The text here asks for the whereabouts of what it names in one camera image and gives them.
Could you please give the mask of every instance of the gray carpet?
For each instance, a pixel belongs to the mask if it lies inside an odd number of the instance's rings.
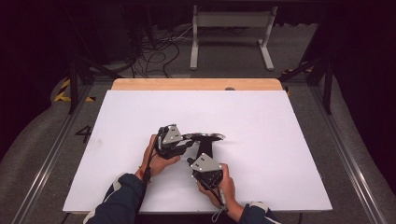
[[[239,35],[226,30],[201,32],[197,71],[189,69],[191,42],[189,40],[179,42],[177,45],[180,53],[166,67],[166,71],[172,77],[279,77],[282,71],[298,65],[315,28],[311,25],[273,29],[268,49],[276,68],[274,72],[265,70],[260,50],[256,45],[257,37],[260,37],[261,32],[258,29],[247,29]],[[167,60],[170,60],[177,54],[177,48],[170,46],[163,52]],[[155,57],[160,60],[162,56],[154,55],[151,59],[154,60]],[[161,71],[162,67],[163,63],[149,64],[150,70]],[[126,71],[123,75],[131,77],[132,73]],[[148,75],[163,77],[162,72],[152,72]],[[62,212],[64,200],[86,146],[86,143],[83,143],[84,136],[75,133],[86,125],[93,127],[106,90],[111,86],[111,82],[106,81],[107,79],[97,77],[97,80],[101,81],[96,81],[89,92],[89,96],[96,97],[96,101],[85,102],[82,105],[69,135],[66,136],[59,158],[26,223],[60,223],[64,218],[65,214]],[[315,103],[311,91],[301,82],[303,79],[304,74],[301,74],[286,85],[290,87],[291,104],[318,170],[323,175],[323,183],[333,206],[333,210],[329,212],[304,213],[303,223],[370,223],[340,160],[332,133],[319,110],[320,105]],[[51,99],[54,99],[62,84],[60,80],[59,85],[54,87]],[[0,223],[11,223],[17,213],[62,127],[69,106],[68,102],[54,102],[49,110],[38,116],[23,130],[0,163],[2,180]],[[338,90],[336,80],[332,92],[332,117],[361,168],[382,214],[388,223],[396,223],[395,195],[376,169],[361,141]],[[236,183],[236,190],[238,188],[247,188],[247,186]],[[276,215],[282,223],[298,223],[299,220],[297,213],[276,213]],[[83,218],[83,215],[70,215],[65,223],[81,223]],[[211,223],[210,216],[142,216],[137,221],[138,223],[175,223],[175,220],[182,223]],[[229,223],[229,221],[228,218],[222,217],[218,223]]]

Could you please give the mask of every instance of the white board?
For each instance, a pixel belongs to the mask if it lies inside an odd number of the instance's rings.
[[[274,211],[323,211],[332,206],[284,91],[108,91],[64,204],[88,213],[121,173],[135,173],[153,133],[175,123],[182,134],[221,133],[213,156],[229,164],[241,204]],[[187,149],[151,178],[141,212],[196,213],[216,208],[198,191]]]

